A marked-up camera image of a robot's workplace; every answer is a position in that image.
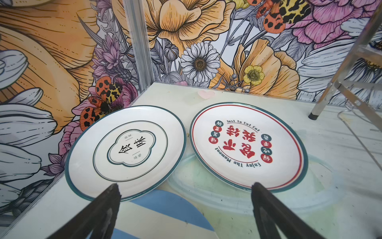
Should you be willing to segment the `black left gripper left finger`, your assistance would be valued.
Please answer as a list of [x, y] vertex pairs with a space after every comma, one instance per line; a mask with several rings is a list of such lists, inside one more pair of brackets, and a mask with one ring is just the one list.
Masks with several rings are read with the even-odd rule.
[[49, 238], [110, 239], [115, 227], [120, 200], [118, 185], [111, 184]]

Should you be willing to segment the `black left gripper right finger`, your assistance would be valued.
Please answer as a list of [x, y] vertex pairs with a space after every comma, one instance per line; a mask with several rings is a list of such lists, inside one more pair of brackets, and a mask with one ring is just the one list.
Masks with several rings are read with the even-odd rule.
[[251, 200], [260, 238], [279, 239], [279, 231], [288, 239], [323, 238], [261, 183], [252, 185]]

